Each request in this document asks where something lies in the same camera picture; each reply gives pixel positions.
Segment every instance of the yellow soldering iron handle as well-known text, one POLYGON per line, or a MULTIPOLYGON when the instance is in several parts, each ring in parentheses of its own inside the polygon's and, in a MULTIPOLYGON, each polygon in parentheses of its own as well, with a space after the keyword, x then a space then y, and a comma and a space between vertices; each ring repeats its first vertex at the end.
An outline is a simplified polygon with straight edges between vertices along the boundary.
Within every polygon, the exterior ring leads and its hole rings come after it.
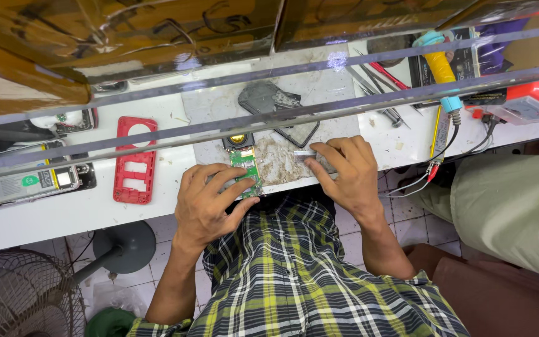
POLYGON ((448 60, 443 51, 438 51, 436 53, 424 54, 423 57, 428 61, 430 70, 434 75, 436 83, 448 83, 454 82, 453 69, 451 69, 448 60))

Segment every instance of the green plaid shirt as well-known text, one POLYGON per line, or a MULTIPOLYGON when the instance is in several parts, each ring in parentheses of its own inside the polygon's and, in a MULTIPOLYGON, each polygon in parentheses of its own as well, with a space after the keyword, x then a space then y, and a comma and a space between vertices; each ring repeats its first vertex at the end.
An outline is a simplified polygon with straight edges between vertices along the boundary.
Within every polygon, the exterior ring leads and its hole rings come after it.
POLYGON ((469 335, 425 272, 403 281, 343 258, 329 212, 286 197, 207 247, 213 295, 199 317, 177 325, 137 318, 127 337, 469 335))

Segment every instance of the battery label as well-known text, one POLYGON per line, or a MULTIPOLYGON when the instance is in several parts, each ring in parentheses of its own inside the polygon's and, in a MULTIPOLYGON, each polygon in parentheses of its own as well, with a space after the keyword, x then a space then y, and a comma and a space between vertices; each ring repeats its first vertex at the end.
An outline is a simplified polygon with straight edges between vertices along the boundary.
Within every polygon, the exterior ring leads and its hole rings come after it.
POLYGON ((41 188, 51 187, 54 185, 53 177, 51 177, 50 171, 41 171, 37 172, 39 175, 39 182, 41 183, 41 188))

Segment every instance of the green circuit board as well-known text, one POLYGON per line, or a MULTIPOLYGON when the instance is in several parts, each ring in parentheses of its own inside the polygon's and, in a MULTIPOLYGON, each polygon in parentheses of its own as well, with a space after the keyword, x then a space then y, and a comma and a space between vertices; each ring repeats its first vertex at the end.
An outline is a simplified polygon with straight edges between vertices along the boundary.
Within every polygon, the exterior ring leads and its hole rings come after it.
POLYGON ((261 178, 259 177, 259 172, 257 171, 257 162, 255 161, 254 147, 249 146, 248 148, 230 150, 228 151, 228 155, 230 156, 230 163, 233 167, 244 167, 245 169, 247 169, 247 173, 243 176, 236 177, 236 181, 245 178, 251 178, 252 180, 255 180, 255 185, 251 186, 250 188, 247 188, 243 193, 241 193, 240 196, 244 199, 248 197, 257 197, 259 195, 262 195, 263 189, 261 186, 261 178))

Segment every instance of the pants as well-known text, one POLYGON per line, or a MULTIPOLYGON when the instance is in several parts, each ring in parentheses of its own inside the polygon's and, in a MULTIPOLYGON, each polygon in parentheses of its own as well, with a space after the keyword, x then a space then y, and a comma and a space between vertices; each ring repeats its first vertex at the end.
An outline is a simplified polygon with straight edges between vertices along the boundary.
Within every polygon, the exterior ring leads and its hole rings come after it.
POLYGON ((428 184, 409 198, 452 222, 468 246, 539 273, 539 156, 474 156, 451 189, 428 184))

